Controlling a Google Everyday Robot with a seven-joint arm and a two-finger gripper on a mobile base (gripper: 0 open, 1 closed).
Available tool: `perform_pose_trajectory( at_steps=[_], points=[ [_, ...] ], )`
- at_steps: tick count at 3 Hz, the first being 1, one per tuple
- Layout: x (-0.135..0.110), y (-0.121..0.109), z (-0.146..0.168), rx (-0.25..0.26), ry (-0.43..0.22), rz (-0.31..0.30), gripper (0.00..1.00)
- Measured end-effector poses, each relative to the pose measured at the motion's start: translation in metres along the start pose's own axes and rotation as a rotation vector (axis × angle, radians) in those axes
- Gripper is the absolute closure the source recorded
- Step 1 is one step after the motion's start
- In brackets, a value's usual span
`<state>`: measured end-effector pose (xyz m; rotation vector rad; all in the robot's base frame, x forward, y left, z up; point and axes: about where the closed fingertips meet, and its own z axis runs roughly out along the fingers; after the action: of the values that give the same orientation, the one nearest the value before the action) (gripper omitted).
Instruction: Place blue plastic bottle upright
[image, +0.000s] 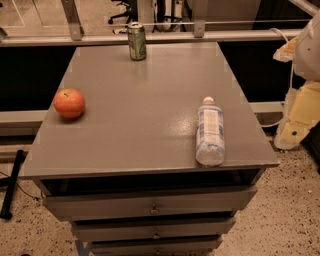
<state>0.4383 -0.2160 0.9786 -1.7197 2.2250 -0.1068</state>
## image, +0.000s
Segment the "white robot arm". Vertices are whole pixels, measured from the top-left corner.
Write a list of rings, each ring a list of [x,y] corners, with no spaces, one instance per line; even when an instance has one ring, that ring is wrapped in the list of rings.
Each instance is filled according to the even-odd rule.
[[[320,121],[320,12],[300,32],[276,50],[273,58],[292,62],[293,73],[305,83],[289,88],[274,145],[281,150],[297,147]]]

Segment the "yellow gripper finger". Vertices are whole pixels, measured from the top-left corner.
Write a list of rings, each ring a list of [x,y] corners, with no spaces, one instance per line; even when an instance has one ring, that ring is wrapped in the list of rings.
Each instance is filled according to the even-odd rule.
[[[320,121],[320,83],[306,81],[299,89],[290,88],[285,97],[283,118],[274,145],[281,150],[297,147]]]
[[[281,46],[273,55],[273,59],[280,62],[288,62],[294,59],[297,37],[292,38],[286,44]]]

